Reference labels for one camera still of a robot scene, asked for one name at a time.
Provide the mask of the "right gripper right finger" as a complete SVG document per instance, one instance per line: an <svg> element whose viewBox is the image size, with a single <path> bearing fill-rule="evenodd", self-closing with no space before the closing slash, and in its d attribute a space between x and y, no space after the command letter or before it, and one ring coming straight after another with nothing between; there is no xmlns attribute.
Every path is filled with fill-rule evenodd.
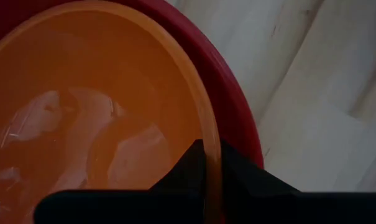
<svg viewBox="0 0 376 224"><path fill-rule="evenodd" d="M221 143L227 223L376 223L376 193L302 192Z"/></svg>

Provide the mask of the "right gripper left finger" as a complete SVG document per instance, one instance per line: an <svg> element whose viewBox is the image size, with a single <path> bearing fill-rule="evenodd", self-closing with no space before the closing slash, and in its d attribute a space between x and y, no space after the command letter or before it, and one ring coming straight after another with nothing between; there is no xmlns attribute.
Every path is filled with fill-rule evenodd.
<svg viewBox="0 0 376 224"><path fill-rule="evenodd" d="M195 140L148 190L62 190L34 210L34 223L203 223L206 156Z"/></svg>

